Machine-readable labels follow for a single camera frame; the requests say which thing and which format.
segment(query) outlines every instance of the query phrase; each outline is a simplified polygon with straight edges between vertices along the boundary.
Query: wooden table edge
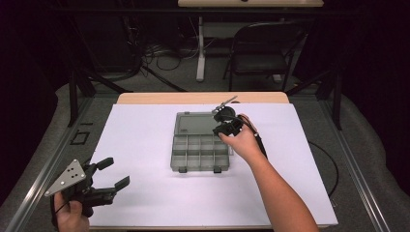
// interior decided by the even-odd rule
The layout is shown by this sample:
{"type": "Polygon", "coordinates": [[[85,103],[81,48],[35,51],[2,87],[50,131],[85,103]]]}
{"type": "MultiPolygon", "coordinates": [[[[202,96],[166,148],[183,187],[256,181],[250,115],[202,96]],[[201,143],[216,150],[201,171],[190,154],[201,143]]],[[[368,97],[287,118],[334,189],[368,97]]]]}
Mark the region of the wooden table edge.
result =
{"type": "Polygon", "coordinates": [[[189,92],[189,93],[125,93],[117,104],[195,104],[222,103],[238,96],[234,101],[243,103],[289,103],[283,92],[189,92]]]}

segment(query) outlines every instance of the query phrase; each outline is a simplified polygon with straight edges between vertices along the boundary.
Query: metal bracket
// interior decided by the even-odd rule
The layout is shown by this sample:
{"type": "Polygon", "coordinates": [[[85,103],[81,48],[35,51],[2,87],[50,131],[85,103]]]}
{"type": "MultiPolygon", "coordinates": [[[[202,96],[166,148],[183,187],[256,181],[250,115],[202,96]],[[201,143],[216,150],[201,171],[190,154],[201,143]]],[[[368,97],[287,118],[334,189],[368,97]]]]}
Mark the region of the metal bracket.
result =
{"type": "Polygon", "coordinates": [[[234,101],[236,98],[238,98],[238,96],[234,96],[233,98],[222,102],[220,105],[218,105],[215,109],[212,110],[212,113],[217,113],[218,111],[220,111],[222,108],[224,108],[228,103],[234,101]]]}
{"type": "Polygon", "coordinates": [[[50,196],[54,193],[64,190],[70,186],[81,182],[86,177],[81,164],[77,159],[67,166],[66,170],[58,177],[52,186],[45,192],[44,196],[50,196]]]}

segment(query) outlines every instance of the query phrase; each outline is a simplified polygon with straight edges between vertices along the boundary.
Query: plastic organizer box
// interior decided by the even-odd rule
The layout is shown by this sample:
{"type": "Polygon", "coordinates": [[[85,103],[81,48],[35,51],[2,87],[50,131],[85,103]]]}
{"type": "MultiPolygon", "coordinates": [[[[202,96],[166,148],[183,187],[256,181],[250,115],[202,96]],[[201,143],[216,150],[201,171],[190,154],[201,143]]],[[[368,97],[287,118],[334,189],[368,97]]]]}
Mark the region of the plastic organizer box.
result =
{"type": "Polygon", "coordinates": [[[172,143],[173,171],[214,171],[229,168],[231,149],[212,132],[218,123],[211,112],[177,113],[172,143]]]}

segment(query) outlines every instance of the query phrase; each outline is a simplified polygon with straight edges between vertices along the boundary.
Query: white paper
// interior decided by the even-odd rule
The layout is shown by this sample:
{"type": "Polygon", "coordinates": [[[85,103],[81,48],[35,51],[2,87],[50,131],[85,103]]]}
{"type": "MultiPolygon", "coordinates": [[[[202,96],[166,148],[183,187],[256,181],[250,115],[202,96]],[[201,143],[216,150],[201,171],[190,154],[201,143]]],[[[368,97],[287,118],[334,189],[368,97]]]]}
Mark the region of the white paper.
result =
{"type": "MultiPolygon", "coordinates": [[[[173,172],[172,139],[178,112],[208,112],[214,104],[115,104],[92,162],[114,164],[94,175],[95,188],[126,176],[128,187],[112,205],[95,207],[91,226],[270,225],[249,166],[238,155],[228,171],[173,172]]],[[[292,104],[240,103],[257,127],[269,161],[306,202],[318,225],[337,224],[308,142],[292,104]]]]}

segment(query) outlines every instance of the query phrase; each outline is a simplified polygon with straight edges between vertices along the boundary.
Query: black chair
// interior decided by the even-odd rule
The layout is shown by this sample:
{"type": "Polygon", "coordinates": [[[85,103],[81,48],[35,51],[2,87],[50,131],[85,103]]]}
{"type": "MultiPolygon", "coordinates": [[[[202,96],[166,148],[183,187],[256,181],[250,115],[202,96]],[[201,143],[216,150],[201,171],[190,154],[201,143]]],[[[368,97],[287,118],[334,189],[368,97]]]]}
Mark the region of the black chair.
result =
{"type": "Polygon", "coordinates": [[[284,76],[286,87],[295,48],[306,36],[306,27],[297,22],[259,22],[241,28],[233,38],[229,61],[223,78],[229,72],[229,91],[235,75],[284,76]]]}

